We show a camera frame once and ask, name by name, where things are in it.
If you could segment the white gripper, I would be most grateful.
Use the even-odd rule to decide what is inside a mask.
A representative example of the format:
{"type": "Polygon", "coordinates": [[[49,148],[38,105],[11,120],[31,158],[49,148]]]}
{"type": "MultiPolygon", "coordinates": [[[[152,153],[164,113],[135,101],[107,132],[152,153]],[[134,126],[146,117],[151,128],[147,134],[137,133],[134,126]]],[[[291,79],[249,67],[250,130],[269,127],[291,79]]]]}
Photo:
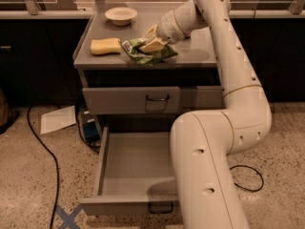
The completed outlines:
{"type": "Polygon", "coordinates": [[[163,15],[157,26],[152,25],[142,36],[142,39],[148,43],[141,46],[139,50],[143,53],[161,51],[168,42],[175,44],[189,36],[198,27],[196,5],[193,0],[189,0],[163,15]]]}

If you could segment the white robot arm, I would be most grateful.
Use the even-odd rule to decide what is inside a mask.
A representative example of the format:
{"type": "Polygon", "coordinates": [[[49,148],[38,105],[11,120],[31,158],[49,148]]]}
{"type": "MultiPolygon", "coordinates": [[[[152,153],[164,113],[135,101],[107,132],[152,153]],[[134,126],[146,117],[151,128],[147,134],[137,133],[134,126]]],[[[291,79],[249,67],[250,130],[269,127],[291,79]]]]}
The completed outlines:
{"type": "Polygon", "coordinates": [[[210,28],[225,108],[193,111],[173,124],[172,163],[184,229],[249,229],[227,156],[261,142],[271,129],[269,102],[229,17],[229,0],[194,0],[164,15],[144,38],[176,43],[210,28]]]}

